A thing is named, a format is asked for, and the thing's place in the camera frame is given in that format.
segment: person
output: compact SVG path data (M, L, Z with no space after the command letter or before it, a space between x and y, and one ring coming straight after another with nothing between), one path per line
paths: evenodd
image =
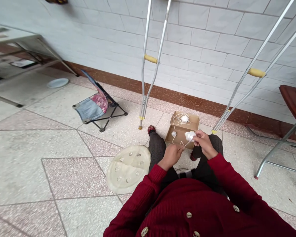
M200 162L191 171L192 178L179 178L173 165L184 147L166 147L153 126L148 127L148 134L149 173L106 228L104 237L296 236L224 159L218 136L196 131L191 159Z

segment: dark gray pants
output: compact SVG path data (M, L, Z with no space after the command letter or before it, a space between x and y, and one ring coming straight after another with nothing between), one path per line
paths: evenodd
M223 155L223 142L217 135L209 135L210 141L217 152ZM152 132L150 134L149 140L149 151L150 151L150 166L149 172L152 170L153 166L157 164L164 156L165 149L167 148L164 140L156 133ZM206 156L202 153L202 148L200 146L195 146L193 151L193 157L200 159L198 166L192 170L192 178L197 179L207 186L209 186L213 191L227 196L219 184L214 172L207 163ZM175 169L171 167L165 178L163 179L160 187L160 192L171 182L179 179Z

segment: yellow crutch handle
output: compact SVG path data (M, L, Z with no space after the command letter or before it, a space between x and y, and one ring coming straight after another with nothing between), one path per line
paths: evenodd
M158 60L157 60L156 58L154 58L154 57L152 57L152 56L149 56L149 55L147 55L147 54L145 54L145 59L146 59L147 61L150 61L150 62L155 63L155 64L157 64L157 62L158 62Z
M250 70L248 71L248 74L250 74L251 76L259 77L259 78L265 76L264 71L261 71L259 69L255 69L255 68L250 68Z

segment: brown baseboard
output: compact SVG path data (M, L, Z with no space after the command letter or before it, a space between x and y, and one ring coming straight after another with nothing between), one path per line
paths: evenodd
M9 45L0 45L0 52L9 53L12 51L15 51L15 47ZM27 54L24 53L15 56L20 58L30 58ZM87 71L90 74L90 76L93 77L96 81L104 82L109 85L120 87L136 93L142 93L141 81L136 81L127 77L115 75L109 72L104 72L101 70L86 67L72 62L66 63L81 76L84 76L84 74L81 72L81 69L83 69ZM61 63L57 63L52 67L66 72L70 72ZM150 84L145 83L146 91L148 91L149 86ZM197 110L203 113L211 114L216 117L220 117L226 108L225 105L216 102L172 91L159 86L153 86L150 96L173 104L184 106L193 110ZM228 120L243 125L249 125L257 130L272 133L280 137L283 137L293 126L292 124L286 122L250 113L240 109L235 109L235 111L229 116ZM296 136L291 136L291 139L296 140Z

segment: sleeve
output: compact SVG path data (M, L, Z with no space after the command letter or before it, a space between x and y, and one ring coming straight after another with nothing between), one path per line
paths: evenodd
M166 174L167 172L160 166L154 165L151 172L137 185L132 196L106 228L103 237L135 236L147 211L156 200L160 184Z
M208 161L218 181L231 202L263 225L272 228L279 236L296 236L296 231L286 223L250 184L238 174L232 165L219 153Z

